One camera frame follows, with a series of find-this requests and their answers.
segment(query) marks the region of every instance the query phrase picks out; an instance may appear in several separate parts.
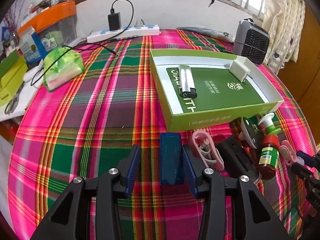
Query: open cardboard box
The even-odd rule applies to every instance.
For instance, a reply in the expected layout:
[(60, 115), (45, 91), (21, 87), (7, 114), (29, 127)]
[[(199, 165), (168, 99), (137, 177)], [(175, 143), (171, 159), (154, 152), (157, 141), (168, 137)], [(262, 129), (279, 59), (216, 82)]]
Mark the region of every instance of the open cardboard box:
[[(241, 83), (230, 73), (235, 59), (251, 70), (252, 78), (247, 77)], [(196, 99), (179, 96), (179, 65), (190, 66), (198, 93)], [(153, 49), (150, 66), (168, 132), (200, 129), (238, 117), (274, 112), (284, 101), (246, 57), (203, 50)], [(204, 71), (203, 76), (199, 77), (199, 71)]]

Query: brown medicine bottle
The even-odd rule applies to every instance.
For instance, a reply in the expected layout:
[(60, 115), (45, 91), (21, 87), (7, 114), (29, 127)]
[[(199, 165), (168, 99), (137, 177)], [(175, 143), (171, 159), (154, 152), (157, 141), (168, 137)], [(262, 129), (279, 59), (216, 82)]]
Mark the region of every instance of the brown medicine bottle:
[(261, 178), (272, 179), (276, 175), (279, 159), (279, 139), (276, 135), (268, 134), (262, 142), (262, 151), (258, 165)]

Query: power strip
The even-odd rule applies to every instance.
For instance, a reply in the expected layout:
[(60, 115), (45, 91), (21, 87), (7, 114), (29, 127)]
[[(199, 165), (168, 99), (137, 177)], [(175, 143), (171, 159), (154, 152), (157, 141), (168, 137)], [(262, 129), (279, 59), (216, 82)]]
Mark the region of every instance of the power strip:
[[(116, 31), (110, 31), (110, 30), (103, 30), (100, 32), (94, 32), (91, 33), (87, 37), (88, 42), (99, 42), (99, 41), (104, 41), (106, 39), (111, 38), (112, 36), (120, 33), (123, 31), (125, 27), (121, 28), (120, 30)], [(123, 39), (123, 38), (129, 38), (132, 36), (158, 36), (160, 34), (160, 29), (158, 25), (143, 25), (143, 27), (131, 27), (117, 36), (117, 39)]]

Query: pink plastic clip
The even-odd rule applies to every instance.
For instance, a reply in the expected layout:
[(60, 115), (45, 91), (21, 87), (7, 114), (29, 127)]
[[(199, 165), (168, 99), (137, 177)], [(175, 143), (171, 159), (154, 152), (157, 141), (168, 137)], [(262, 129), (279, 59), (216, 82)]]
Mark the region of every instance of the pink plastic clip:
[(291, 166), (293, 163), (297, 162), (296, 152), (287, 140), (282, 141), (279, 152), (284, 158), (285, 165)]
[(206, 131), (195, 131), (190, 138), (189, 145), (193, 154), (200, 157), (208, 168), (213, 166), (218, 171), (224, 169), (219, 151), (215, 148), (211, 136)]

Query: plaid bedspread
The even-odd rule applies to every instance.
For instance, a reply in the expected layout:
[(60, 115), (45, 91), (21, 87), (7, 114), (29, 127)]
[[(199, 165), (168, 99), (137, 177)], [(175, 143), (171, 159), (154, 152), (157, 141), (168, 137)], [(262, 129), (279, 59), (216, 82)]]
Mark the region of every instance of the plaid bedspread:
[[(8, 178), (13, 229), (21, 240), (30, 239), (75, 176), (100, 176), (127, 157), (132, 144), (141, 146), (142, 157), (132, 197), (119, 200), (123, 239), (197, 239), (203, 201), (194, 199), (186, 184), (159, 183), (159, 135), (166, 128), (150, 72), (150, 49), (219, 51), (232, 45), (195, 33), (162, 30), (160, 36), (108, 46), (120, 55), (115, 57), (102, 48), (82, 52), (85, 72), (52, 93), (41, 87), (24, 116)], [(275, 125), (283, 129), (280, 141), (287, 139), (295, 150), (315, 154), (315, 143), (299, 106), (276, 76), (263, 66), (260, 69), (284, 98), (276, 111)], [(234, 122), (206, 131), (215, 143), (239, 133)], [(181, 134), (183, 143), (187, 143), (192, 131)], [(258, 187), (289, 234), (297, 236), (302, 222), (298, 210), (305, 212), (309, 206), (302, 181), (287, 170), (282, 157), (276, 177), (260, 182)], [(226, 212), (226, 239), (231, 239), (230, 201)], [(91, 213), (93, 239), (94, 200)]]

